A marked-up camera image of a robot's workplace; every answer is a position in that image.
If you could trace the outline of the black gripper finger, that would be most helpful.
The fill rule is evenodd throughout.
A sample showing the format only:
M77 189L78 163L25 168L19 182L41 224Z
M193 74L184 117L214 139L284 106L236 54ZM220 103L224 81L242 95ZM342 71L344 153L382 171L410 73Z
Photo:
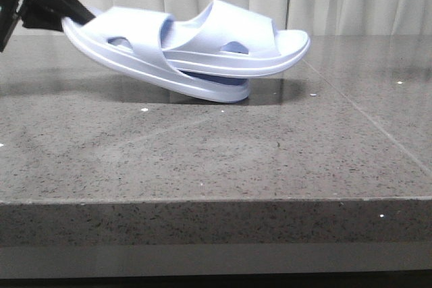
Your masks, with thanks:
M70 18L85 25L95 18L79 0L25 0L22 14L23 27L61 32L62 19Z

